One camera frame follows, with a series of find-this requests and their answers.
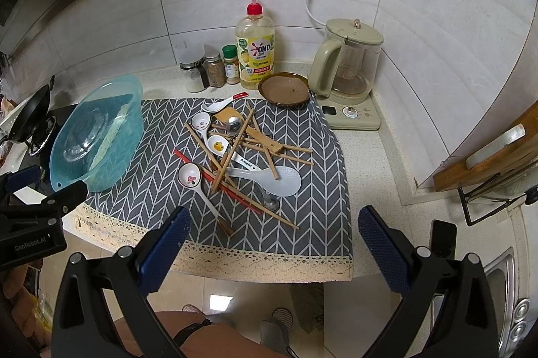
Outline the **white spoon red flowers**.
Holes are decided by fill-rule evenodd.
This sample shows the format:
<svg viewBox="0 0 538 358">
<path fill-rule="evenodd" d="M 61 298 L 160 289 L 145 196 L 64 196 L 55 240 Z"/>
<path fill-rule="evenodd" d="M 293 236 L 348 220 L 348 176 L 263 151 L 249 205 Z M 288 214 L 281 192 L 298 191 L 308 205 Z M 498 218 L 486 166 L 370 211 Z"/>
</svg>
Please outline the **white spoon red flowers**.
<svg viewBox="0 0 538 358">
<path fill-rule="evenodd" d="M 210 202 L 207 196 L 204 194 L 201 188 L 201 170 L 194 163 L 186 163 L 179 168 L 179 182 L 184 188 L 193 189 L 208 207 L 211 213 L 213 213 L 219 226 L 223 229 L 228 237 L 231 237 L 234 233 L 232 227 L 228 224 L 226 219 L 216 210 L 216 207 Z"/>
</svg>

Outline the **red chopstick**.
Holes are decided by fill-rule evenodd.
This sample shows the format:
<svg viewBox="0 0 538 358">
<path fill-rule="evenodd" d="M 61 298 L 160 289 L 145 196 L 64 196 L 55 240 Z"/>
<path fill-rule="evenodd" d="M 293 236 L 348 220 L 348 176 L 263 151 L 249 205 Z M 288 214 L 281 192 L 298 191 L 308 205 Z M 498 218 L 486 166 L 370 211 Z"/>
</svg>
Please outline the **red chopstick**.
<svg viewBox="0 0 538 358">
<path fill-rule="evenodd" d="M 173 150 L 173 154 L 178 157 L 179 159 L 181 159 L 185 164 L 187 163 L 191 163 L 191 160 L 188 159 L 187 156 L 184 156 L 180 151 L 178 151 L 177 149 L 174 149 Z M 199 166 L 199 168 L 201 169 L 201 173 L 203 175 L 203 177 L 208 180 L 209 182 L 213 182 L 214 181 L 214 176 L 213 174 L 208 170 L 208 169 L 205 169 L 204 167 L 201 167 Z M 234 200 L 237 200 L 238 202 L 240 202 L 243 206 L 245 206 L 247 209 L 253 211 L 254 213 L 256 213 L 257 215 L 261 215 L 261 211 L 258 210 L 256 207 L 254 207 L 251 203 L 249 203 L 248 201 L 246 201 L 245 199 L 243 199 L 241 196 L 238 196 L 236 193 L 234 193 L 232 190 L 230 190 L 229 188 L 227 187 L 224 187 L 223 185 L 220 185 L 220 190 L 225 192 L 230 198 L 234 199 Z"/>
</svg>

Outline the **white spoon yellow pattern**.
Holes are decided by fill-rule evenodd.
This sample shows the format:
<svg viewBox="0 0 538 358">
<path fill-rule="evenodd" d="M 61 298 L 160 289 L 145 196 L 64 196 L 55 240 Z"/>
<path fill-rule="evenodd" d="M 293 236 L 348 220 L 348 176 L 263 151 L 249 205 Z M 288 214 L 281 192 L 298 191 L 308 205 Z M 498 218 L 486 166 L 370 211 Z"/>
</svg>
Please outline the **white spoon yellow pattern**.
<svg viewBox="0 0 538 358">
<path fill-rule="evenodd" d="M 213 135 L 208 137 L 206 146 L 209 148 L 211 153 L 214 153 L 216 156 L 223 157 L 224 154 L 231 149 L 229 141 L 221 135 Z M 258 166 L 251 163 L 237 152 L 233 153 L 232 160 L 238 163 L 240 166 L 245 169 L 256 171 L 260 170 Z"/>
</svg>

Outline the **white plastic rice paddle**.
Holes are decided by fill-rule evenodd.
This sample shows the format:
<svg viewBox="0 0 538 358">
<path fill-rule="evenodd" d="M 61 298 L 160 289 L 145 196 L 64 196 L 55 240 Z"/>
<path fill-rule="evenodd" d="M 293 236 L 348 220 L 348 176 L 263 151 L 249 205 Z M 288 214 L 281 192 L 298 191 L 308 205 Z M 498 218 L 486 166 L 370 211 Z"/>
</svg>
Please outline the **white plastic rice paddle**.
<svg viewBox="0 0 538 358">
<path fill-rule="evenodd" d="M 229 167 L 227 174 L 233 178 L 243 178 L 257 183 L 268 193 L 277 197 L 290 197 L 301 188 L 301 177 L 297 170 L 278 166 L 275 168 L 279 178 L 275 178 L 271 169 L 251 171 Z"/>
</svg>

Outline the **metal spoon wooden handle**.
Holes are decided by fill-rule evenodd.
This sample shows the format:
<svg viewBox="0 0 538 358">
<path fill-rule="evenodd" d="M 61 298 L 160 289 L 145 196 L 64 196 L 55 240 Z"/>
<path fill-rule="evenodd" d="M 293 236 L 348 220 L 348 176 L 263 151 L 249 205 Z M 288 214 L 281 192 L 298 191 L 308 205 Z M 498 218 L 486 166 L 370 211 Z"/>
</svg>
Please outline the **metal spoon wooden handle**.
<svg viewBox="0 0 538 358">
<path fill-rule="evenodd" d="M 242 130 L 243 121 L 238 116 L 230 116 L 228 118 L 218 118 L 212 127 L 223 131 L 230 138 L 235 138 Z"/>
</svg>

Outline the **wooden spatula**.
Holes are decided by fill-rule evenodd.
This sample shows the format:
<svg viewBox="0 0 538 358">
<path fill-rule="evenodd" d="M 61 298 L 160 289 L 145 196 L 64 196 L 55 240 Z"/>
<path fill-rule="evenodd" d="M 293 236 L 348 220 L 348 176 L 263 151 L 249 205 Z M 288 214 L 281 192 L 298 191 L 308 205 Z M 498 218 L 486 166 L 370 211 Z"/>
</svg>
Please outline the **wooden spatula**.
<svg viewBox="0 0 538 358">
<path fill-rule="evenodd" d="M 229 106 L 218 112 L 215 116 L 217 119 L 228 118 L 230 116 L 238 116 L 242 119 L 242 121 L 244 121 L 243 116 L 237 110 Z M 283 145 L 280 144 L 278 141 L 269 138 L 268 136 L 259 132 L 256 128 L 253 128 L 251 126 L 248 126 L 246 128 L 245 133 L 247 136 L 253 138 L 255 142 L 261 143 L 262 145 L 268 147 L 271 151 L 280 152 L 283 148 Z"/>
</svg>

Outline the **white spoon floral small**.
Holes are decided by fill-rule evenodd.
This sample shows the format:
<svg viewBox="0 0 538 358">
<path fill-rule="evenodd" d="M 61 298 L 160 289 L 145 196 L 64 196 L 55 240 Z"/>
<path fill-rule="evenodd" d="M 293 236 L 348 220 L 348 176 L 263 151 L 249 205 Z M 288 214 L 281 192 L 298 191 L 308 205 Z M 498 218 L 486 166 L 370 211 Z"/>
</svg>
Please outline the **white spoon floral small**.
<svg viewBox="0 0 538 358">
<path fill-rule="evenodd" d="M 192 127 L 201 136 L 204 144 L 207 144 L 207 132 L 210 127 L 210 115 L 204 111 L 195 114 L 191 120 Z"/>
</svg>

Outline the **white spoon red handle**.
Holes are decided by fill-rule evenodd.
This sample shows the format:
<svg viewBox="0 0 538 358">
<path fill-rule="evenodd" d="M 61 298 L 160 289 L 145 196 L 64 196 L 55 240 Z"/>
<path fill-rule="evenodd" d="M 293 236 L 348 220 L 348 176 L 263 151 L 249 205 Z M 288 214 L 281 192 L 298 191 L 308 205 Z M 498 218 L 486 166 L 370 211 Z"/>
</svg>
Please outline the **white spoon red handle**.
<svg viewBox="0 0 538 358">
<path fill-rule="evenodd" d="M 216 114 L 222 111 L 224 108 L 226 108 L 230 103 L 233 103 L 233 101 L 236 101 L 238 99 L 245 98 L 248 96 L 249 94 L 247 92 L 241 92 L 241 93 L 234 94 L 231 97 L 224 98 L 222 101 L 217 101 L 210 104 L 203 103 L 201 105 L 201 110 L 209 114 Z"/>
</svg>

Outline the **wooden chopstick pair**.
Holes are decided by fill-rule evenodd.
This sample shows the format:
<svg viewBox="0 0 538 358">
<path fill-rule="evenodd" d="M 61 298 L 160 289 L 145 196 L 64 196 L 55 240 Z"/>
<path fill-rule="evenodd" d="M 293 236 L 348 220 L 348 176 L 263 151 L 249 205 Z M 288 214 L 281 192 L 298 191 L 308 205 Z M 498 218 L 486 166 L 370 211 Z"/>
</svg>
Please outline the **wooden chopstick pair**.
<svg viewBox="0 0 538 358">
<path fill-rule="evenodd" d="M 255 142 L 251 138 L 245 138 L 244 141 L 242 141 L 242 145 L 244 147 L 250 148 L 252 150 L 260 151 L 260 152 L 267 151 L 271 156 L 274 156 L 274 157 L 277 157 L 277 158 L 290 160 L 290 161 L 300 163 L 300 164 L 303 164 L 303 165 L 308 165 L 308 166 L 313 166 L 314 165 L 314 163 L 311 160 L 304 160 L 304 159 L 301 159 L 301 158 L 296 157 L 296 156 L 287 155 L 286 153 L 283 153 L 283 152 L 271 151 L 268 147 L 262 145 L 261 143 Z"/>
</svg>

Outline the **blue transparent plastic basin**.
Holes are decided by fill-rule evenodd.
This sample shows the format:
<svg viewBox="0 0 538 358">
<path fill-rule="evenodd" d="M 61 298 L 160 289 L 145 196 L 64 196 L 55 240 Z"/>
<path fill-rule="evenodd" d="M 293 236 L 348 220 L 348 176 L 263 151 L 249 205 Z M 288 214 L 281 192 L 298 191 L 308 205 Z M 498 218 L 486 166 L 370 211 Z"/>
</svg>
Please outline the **blue transparent plastic basin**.
<svg viewBox="0 0 538 358">
<path fill-rule="evenodd" d="M 77 104 L 51 149 L 53 190 L 83 181 L 89 192 L 100 192 L 121 179 L 144 133 L 142 95 L 140 80 L 122 75 Z"/>
</svg>

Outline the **grey chevron table mat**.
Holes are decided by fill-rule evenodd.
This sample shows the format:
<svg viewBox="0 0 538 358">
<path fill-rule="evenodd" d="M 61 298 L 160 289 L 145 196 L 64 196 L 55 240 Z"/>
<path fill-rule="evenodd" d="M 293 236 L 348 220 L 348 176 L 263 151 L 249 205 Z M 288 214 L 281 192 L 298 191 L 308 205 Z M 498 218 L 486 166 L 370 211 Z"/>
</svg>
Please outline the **grey chevron table mat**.
<svg viewBox="0 0 538 358">
<path fill-rule="evenodd" d="M 353 275 L 350 200 L 343 153 L 320 107 L 286 111 L 261 100 L 225 110 L 250 119 L 243 136 L 263 133 L 283 145 L 268 166 L 258 145 L 238 148 L 218 190 L 209 176 L 199 189 L 180 181 L 188 162 L 217 161 L 192 125 L 201 100 L 146 100 L 144 135 L 127 172 L 91 194 L 72 229 L 106 250 L 135 245 L 177 207 L 192 217 L 176 272 L 229 281 L 328 282 Z"/>
</svg>

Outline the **glass jar white powder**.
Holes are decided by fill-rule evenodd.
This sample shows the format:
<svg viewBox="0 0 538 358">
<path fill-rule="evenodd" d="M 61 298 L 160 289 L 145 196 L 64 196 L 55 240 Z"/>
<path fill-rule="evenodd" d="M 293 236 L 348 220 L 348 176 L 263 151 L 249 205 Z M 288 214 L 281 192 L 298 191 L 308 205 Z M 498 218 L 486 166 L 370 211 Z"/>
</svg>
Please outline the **glass jar white powder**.
<svg viewBox="0 0 538 358">
<path fill-rule="evenodd" d="M 209 87 L 205 71 L 205 47 L 200 39 L 182 39 L 175 45 L 178 65 L 185 87 L 190 93 L 199 93 Z"/>
</svg>

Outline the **glass spice jar brown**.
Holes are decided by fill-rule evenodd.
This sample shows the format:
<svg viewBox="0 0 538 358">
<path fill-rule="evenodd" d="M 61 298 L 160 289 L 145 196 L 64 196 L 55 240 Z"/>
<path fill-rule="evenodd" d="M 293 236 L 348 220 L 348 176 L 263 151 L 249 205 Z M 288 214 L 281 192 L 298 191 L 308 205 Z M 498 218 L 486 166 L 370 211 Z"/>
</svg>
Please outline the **glass spice jar brown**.
<svg viewBox="0 0 538 358">
<path fill-rule="evenodd" d="M 205 55 L 204 69 L 211 87 L 222 87 L 226 84 L 226 75 L 221 55 L 210 51 Z"/>
</svg>

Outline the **green lid spice bottle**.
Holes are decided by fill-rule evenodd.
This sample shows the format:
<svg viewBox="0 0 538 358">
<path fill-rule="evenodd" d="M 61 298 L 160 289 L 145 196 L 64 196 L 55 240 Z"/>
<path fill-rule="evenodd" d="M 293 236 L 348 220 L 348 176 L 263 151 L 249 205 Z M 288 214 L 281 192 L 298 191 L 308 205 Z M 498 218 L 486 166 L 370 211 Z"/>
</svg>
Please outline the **green lid spice bottle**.
<svg viewBox="0 0 538 358">
<path fill-rule="evenodd" d="M 222 49 L 223 65 L 228 84 L 238 84 L 240 82 L 239 63 L 237 48 L 234 44 L 227 44 Z"/>
</svg>

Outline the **yellow dish soap bottle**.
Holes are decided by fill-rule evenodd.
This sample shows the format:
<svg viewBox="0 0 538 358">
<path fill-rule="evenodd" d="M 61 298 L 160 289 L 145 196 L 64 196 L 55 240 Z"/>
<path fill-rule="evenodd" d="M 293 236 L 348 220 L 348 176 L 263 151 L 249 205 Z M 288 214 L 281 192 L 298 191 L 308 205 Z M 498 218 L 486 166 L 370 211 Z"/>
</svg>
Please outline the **yellow dish soap bottle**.
<svg viewBox="0 0 538 358">
<path fill-rule="evenodd" d="M 273 73 L 275 27 L 259 0 L 250 0 L 246 16 L 235 27 L 239 77 L 243 88 L 254 90 Z"/>
</svg>

